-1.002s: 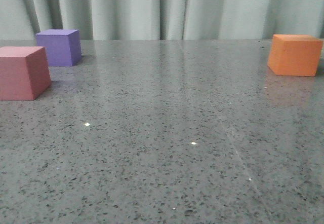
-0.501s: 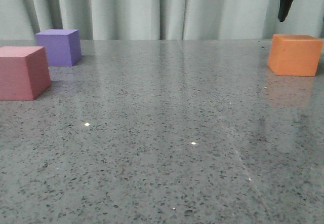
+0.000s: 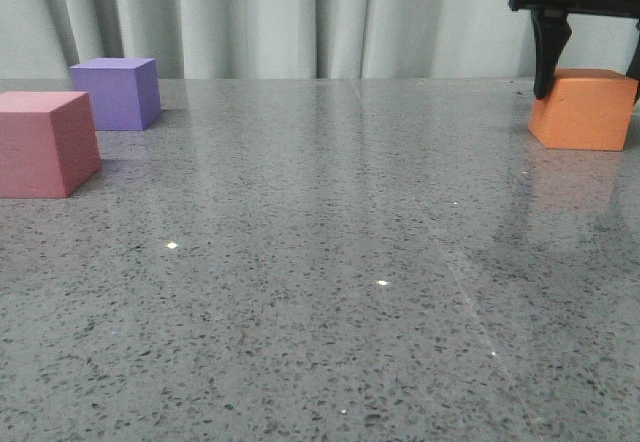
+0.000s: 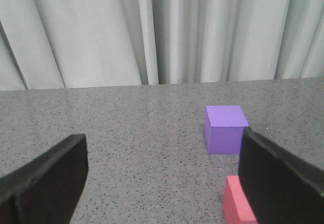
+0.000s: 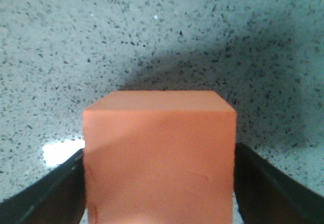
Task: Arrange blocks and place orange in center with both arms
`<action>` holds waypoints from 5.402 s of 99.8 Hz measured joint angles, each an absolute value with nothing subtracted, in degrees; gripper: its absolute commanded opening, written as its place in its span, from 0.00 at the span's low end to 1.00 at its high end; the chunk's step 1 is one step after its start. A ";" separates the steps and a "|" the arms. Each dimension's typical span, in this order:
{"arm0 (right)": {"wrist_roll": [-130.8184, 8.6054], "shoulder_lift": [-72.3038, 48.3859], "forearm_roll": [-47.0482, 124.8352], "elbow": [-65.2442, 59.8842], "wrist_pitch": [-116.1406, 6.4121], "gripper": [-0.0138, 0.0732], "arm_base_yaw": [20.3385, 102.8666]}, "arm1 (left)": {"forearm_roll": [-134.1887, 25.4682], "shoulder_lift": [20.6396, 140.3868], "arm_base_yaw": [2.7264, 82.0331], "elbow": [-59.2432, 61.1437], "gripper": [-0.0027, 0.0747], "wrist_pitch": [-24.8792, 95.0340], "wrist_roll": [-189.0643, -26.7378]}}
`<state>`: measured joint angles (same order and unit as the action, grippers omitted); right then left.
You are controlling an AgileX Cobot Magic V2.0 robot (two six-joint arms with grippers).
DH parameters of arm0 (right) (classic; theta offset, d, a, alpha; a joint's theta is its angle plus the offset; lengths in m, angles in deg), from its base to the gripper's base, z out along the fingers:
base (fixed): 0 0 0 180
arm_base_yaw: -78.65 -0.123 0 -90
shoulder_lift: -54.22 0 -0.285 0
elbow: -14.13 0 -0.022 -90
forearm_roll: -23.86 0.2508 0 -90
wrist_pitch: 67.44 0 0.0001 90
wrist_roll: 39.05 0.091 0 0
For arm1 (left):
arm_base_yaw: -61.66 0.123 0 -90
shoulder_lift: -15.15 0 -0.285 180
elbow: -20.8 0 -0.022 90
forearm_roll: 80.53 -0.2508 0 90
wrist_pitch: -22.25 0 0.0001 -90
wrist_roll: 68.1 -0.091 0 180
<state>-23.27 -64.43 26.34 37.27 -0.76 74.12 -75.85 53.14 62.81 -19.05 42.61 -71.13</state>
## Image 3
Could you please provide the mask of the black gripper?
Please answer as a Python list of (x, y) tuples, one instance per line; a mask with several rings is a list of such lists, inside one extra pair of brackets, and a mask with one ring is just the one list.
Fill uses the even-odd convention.
[[(508, 0), (508, 6), (512, 11), (534, 9), (531, 22), (536, 52), (534, 95), (537, 99), (544, 99), (551, 91), (559, 58), (571, 37), (572, 30), (566, 12), (603, 16), (639, 15), (639, 0)], [(640, 81), (640, 41), (628, 66), (627, 76)]]

